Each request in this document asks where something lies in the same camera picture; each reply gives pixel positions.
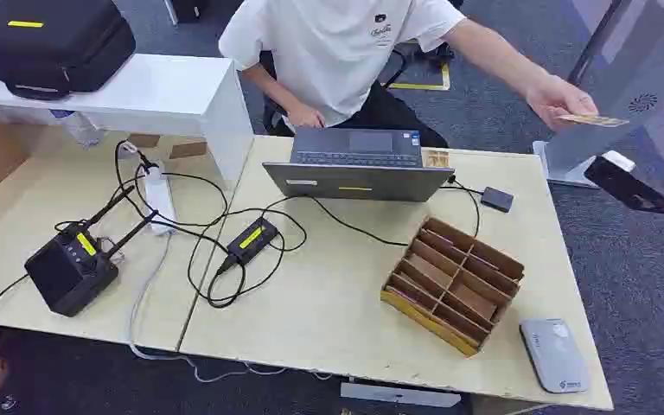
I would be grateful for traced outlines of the person's right hand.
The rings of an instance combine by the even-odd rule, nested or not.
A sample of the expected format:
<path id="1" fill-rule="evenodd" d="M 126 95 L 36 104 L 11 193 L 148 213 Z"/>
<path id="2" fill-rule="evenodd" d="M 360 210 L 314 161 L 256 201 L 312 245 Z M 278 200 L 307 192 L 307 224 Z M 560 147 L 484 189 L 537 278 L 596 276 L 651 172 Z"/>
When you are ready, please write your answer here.
<path id="1" fill-rule="evenodd" d="M 324 128 L 325 120 L 316 109 L 298 101 L 292 100 L 283 104 L 286 117 L 294 127 Z"/>

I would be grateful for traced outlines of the person's left hand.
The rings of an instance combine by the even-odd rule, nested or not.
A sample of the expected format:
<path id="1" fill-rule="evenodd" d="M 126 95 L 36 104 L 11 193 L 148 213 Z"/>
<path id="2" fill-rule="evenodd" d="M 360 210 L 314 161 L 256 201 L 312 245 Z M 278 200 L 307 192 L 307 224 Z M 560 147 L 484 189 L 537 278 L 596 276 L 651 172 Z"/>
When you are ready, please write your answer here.
<path id="1" fill-rule="evenodd" d="M 565 128 L 562 115 L 596 116 L 592 97 L 558 76 L 547 74 L 526 89 L 525 99 L 534 113 L 551 130 Z"/>

